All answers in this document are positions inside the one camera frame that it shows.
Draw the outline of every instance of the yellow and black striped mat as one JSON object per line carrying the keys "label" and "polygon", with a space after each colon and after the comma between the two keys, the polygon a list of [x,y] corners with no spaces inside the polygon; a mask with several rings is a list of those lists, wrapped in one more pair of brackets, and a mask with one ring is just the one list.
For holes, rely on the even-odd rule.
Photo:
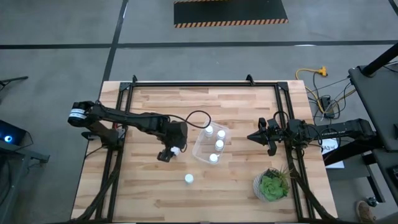
{"label": "yellow and black striped mat", "polygon": [[281,0],[188,0],[174,2],[174,27],[286,24]]}

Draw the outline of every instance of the concrete floor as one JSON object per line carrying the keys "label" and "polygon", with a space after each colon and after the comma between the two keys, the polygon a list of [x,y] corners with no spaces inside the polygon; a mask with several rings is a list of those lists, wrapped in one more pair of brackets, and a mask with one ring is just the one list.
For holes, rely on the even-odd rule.
{"label": "concrete floor", "polygon": [[[0,0],[1,44],[94,44],[112,42],[122,0],[57,2]],[[289,24],[174,29],[171,0],[130,0],[119,43],[298,40],[394,40],[398,17],[388,0],[283,0]],[[224,47],[118,49],[110,80],[290,80],[299,68],[326,66],[318,87],[347,77],[390,45],[323,47]],[[14,223],[68,220],[87,142],[67,124],[74,101],[95,100],[109,49],[0,50],[0,79],[28,75],[0,92],[0,118],[29,130],[32,150],[50,154],[49,163],[24,179]],[[300,77],[312,88],[312,74]],[[346,82],[320,91],[335,96]],[[357,94],[347,99],[341,118],[369,119]],[[387,200],[378,218],[397,212],[377,167]],[[354,202],[372,196],[366,179],[331,181],[339,217],[355,221]]]}

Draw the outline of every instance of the sticker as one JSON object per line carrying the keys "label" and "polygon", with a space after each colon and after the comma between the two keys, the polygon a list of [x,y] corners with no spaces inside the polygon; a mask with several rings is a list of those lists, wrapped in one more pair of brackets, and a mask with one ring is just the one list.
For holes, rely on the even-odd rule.
{"label": "sticker", "polygon": [[[323,139],[322,140],[322,148],[323,148],[323,154],[326,154],[328,152],[331,152],[335,149],[338,148],[338,142],[337,140],[334,139]],[[344,162],[343,161],[339,161],[336,162],[334,164],[330,164],[328,166],[326,166],[327,169],[344,169]]]}
{"label": "sticker", "polygon": [[71,118],[81,118],[81,119],[86,119],[87,116],[81,114],[81,113],[70,113],[69,117]]}
{"label": "sticker", "polygon": [[70,112],[71,112],[71,113],[81,113],[81,114],[84,114],[84,113],[85,113],[85,111],[82,110],[82,109],[72,109]]}

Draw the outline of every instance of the wooden table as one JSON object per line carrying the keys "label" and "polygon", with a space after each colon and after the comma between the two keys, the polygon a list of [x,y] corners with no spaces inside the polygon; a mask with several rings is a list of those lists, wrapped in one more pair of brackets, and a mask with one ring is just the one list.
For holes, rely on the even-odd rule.
{"label": "wooden table", "polygon": [[[295,80],[288,83],[295,117],[312,123],[303,82]],[[100,100],[105,106],[116,106],[119,84],[120,82],[104,82]],[[207,111],[214,122],[231,130],[231,144],[226,145],[219,164],[206,164],[192,156],[192,148],[200,132],[197,128],[188,126],[187,151],[169,163],[156,159],[164,147],[154,136],[130,128],[126,134],[114,222],[297,221],[291,191],[283,200],[264,203],[256,198],[252,189],[256,175],[268,167],[280,168],[287,165],[283,143],[277,145],[277,154],[270,157],[267,155],[267,147],[246,139],[248,134],[257,130],[259,117],[269,119],[277,111],[274,89],[135,88],[130,111],[150,111],[186,117],[194,110]],[[202,125],[205,119],[205,115],[195,114],[190,121]],[[87,153],[100,145],[99,141],[89,143]],[[78,217],[98,193],[105,157],[106,150],[103,150],[86,159],[72,218]],[[336,208],[319,147],[308,147],[304,160],[312,192],[326,210],[336,217]],[[184,181],[185,174],[188,173],[193,174],[195,178],[191,185]],[[108,197],[104,203],[104,216],[108,211]],[[300,198],[307,217],[303,194]]]}

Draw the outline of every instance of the white bottle cap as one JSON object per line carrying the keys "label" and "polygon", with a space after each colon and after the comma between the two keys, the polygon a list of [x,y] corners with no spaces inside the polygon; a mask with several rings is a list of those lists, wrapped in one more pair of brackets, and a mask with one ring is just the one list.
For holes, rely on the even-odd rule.
{"label": "white bottle cap", "polygon": [[187,184],[192,184],[192,182],[193,182],[193,175],[192,175],[192,174],[187,174],[187,175],[185,175],[185,182],[186,182]]}
{"label": "white bottle cap", "polygon": [[216,154],[210,155],[210,162],[211,163],[216,163],[218,161],[218,156]]}
{"label": "white bottle cap", "polygon": [[225,131],[221,130],[217,132],[217,139],[224,139],[225,138]]}
{"label": "white bottle cap", "polygon": [[170,149],[170,151],[174,152],[175,156],[178,156],[178,154],[180,153],[180,148],[179,147],[173,147]]}
{"label": "white bottle cap", "polygon": [[206,136],[210,137],[213,134],[213,127],[209,125],[207,128],[205,128],[205,134]]}
{"label": "white bottle cap", "polygon": [[217,140],[215,149],[217,151],[221,151],[224,148],[223,140]]}

